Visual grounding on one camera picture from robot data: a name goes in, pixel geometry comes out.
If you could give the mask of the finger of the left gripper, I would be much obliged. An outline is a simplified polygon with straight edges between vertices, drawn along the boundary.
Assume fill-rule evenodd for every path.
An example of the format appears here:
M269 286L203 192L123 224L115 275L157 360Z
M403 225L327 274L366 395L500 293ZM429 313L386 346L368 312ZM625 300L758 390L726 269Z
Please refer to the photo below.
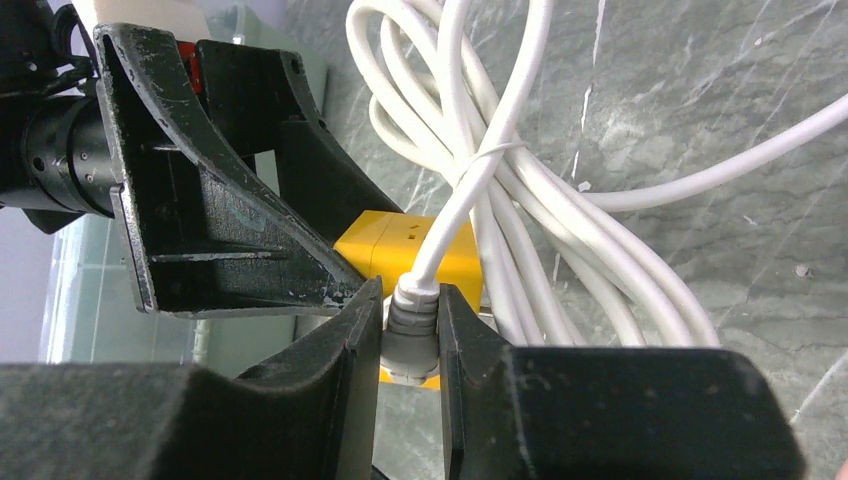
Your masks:
M329 132L298 54L202 40L196 55L209 119L239 156L275 153L283 202L325 241L399 211Z

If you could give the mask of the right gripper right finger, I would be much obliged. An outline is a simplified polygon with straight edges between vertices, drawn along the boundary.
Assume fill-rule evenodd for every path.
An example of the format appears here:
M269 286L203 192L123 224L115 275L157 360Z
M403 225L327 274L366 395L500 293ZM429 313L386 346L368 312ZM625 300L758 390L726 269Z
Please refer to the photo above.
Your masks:
M443 285L449 479L801 479L763 374L724 349L510 344Z

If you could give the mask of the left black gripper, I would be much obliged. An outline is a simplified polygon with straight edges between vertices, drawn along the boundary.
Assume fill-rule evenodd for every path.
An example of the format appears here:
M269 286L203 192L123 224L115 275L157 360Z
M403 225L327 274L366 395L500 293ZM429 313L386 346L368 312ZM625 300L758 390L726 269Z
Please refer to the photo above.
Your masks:
M283 202L273 151L241 157L229 145L174 35L95 28L102 121L93 44L83 35L85 53L72 48L84 31L71 4L1 4L1 206L46 234L114 215L144 313L343 308L362 275Z

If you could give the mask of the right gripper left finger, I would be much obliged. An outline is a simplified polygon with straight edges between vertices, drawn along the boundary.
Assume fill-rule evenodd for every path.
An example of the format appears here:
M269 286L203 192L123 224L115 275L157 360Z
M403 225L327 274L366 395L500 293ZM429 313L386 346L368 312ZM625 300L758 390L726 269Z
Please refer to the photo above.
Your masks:
M180 364L5 365L5 479L374 479L382 285L228 378Z

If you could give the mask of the yellow cube socket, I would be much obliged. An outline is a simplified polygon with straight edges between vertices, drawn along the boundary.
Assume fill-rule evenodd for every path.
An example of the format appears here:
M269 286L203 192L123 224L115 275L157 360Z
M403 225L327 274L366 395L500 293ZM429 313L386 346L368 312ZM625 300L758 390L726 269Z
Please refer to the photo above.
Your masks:
M334 249L364 277L382 280L388 310L400 276L411 269L433 223L429 216L366 210L336 240ZM457 286L473 312L480 312L484 280L470 223L460 227L436 280Z

